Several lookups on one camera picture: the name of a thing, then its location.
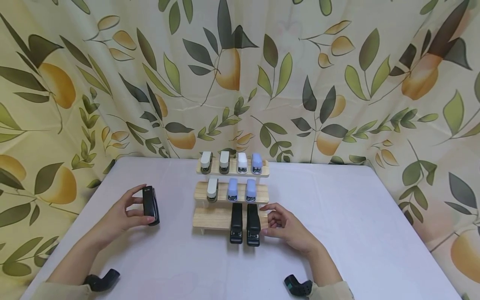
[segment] fabric backdrop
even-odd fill
[[[1,298],[20,297],[122,156],[227,149],[371,166],[457,291],[480,299],[479,10],[2,1]]]

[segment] forearm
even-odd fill
[[[93,262],[101,250],[88,234],[83,236],[63,258],[47,282],[81,285],[90,274]]]
[[[306,257],[310,263],[313,281],[319,287],[343,281],[330,254],[328,254],[327,249],[320,242],[318,242],[318,245],[308,253]]]

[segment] wooden display stand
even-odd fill
[[[237,160],[230,158],[230,170],[228,174],[220,174],[218,158],[212,158],[212,166],[209,174],[205,174],[206,181],[199,181],[195,187],[193,198],[196,201],[195,213],[193,214],[192,225],[194,228],[199,228],[204,234],[205,229],[211,230],[230,230],[230,222],[232,215],[232,202],[227,199],[228,182],[220,182],[222,177],[252,177],[256,178],[257,197],[255,204],[267,204],[269,201],[268,188],[264,184],[259,184],[260,178],[270,176],[270,168],[268,161],[263,160],[263,167],[261,174],[252,173],[251,160],[248,159],[247,173],[237,172]],[[197,164],[197,174],[202,174],[200,171],[200,160]],[[207,185],[208,180],[218,178],[217,201],[210,203],[207,201]],[[238,184],[238,200],[236,203],[242,204],[243,209],[243,230],[247,227],[247,202],[245,201],[246,184]],[[262,228],[268,227],[267,212],[258,211],[260,224]]]

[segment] sleeve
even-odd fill
[[[346,281],[326,287],[319,287],[314,283],[308,298],[310,300],[355,300]]]
[[[92,294],[90,286],[69,286],[65,284],[42,282],[30,300],[88,300]]]

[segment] wooden plank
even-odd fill
[[[220,174],[220,162],[218,161],[218,158],[213,157],[212,158],[212,168],[210,170],[210,173],[206,175],[219,175],[219,176],[243,176],[243,177],[268,177],[270,176],[270,168],[268,166],[268,161],[266,159],[263,160],[264,165],[262,167],[262,173],[257,175],[252,173],[252,160],[247,159],[248,163],[248,168],[247,168],[247,173],[238,173],[237,172],[237,159],[236,158],[230,158],[230,170],[228,174]],[[197,162],[197,174],[201,174],[202,172],[200,171],[200,159],[198,159]]]
[[[261,227],[268,228],[267,212],[259,211],[258,216]],[[230,230],[231,218],[231,208],[197,207],[193,215],[193,227],[212,230]],[[243,210],[243,230],[246,230],[246,228],[247,211]]]
[[[208,182],[199,181],[195,186],[195,193],[193,197],[196,201],[207,201],[207,186]],[[239,183],[237,185],[238,188],[238,200],[239,203],[245,203],[245,189],[247,185],[244,183]],[[218,183],[218,194],[217,194],[217,201],[215,203],[220,202],[229,202],[227,199],[227,190],[228,190],[228,183],[226,182],[219,182]],[[267,204],[269,201],[268,197],[268,187],[264,184],[257,184],[257,199],[255,203],[257,204]]]

